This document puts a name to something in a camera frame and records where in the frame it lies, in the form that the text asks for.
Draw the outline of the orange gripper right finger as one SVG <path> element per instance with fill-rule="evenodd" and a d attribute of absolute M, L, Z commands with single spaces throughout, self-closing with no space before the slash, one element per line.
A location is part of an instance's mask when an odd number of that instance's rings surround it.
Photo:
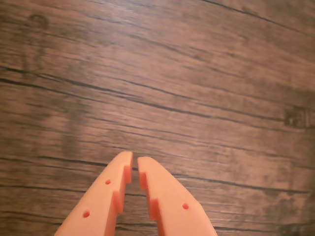
<path fill-rule="evenodd" d="M 139 157 L 137 163 L 149 218 L 157 222 L 160 236 L 217 235 L 202 205 L 160 163 L 150 157 Z"/>

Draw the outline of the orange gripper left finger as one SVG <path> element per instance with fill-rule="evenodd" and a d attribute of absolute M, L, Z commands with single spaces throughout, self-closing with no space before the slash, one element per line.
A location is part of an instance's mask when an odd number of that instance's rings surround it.
<path fill-rule="evenodd" d="M 96 178 L 63 221 L 56 236 L 113 236 L 132 178 L 131 151 L 119 153 Z"/>

